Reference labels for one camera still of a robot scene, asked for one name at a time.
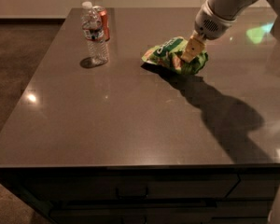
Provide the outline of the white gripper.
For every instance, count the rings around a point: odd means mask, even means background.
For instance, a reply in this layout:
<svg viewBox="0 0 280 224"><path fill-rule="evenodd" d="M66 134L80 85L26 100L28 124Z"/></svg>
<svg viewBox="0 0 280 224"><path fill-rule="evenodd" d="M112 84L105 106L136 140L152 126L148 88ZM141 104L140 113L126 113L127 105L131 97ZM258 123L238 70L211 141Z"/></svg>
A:
<svg viewBox="0 0 280 224"><path fill-rule="evenodd" d="M234 3L207 0L195 19L195 31L189 38L181 59L190 63L205 49L206 39L215 40L233 26L237 18Z"/></svg>

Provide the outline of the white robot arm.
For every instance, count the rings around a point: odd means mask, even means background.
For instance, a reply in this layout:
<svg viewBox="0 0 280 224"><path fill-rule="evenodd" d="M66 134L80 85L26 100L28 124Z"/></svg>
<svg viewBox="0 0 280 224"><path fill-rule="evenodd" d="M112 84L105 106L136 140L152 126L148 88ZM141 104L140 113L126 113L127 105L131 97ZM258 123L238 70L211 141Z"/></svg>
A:
<svg viewBox="0 0 280 224"><path fill-rule="evenodd" d="M244 9L258 0L206 0L196 15L194 29L181 59L191 62L204 49L207 40L222 37ZM266 0L280 18L280 0Z"/></svg>

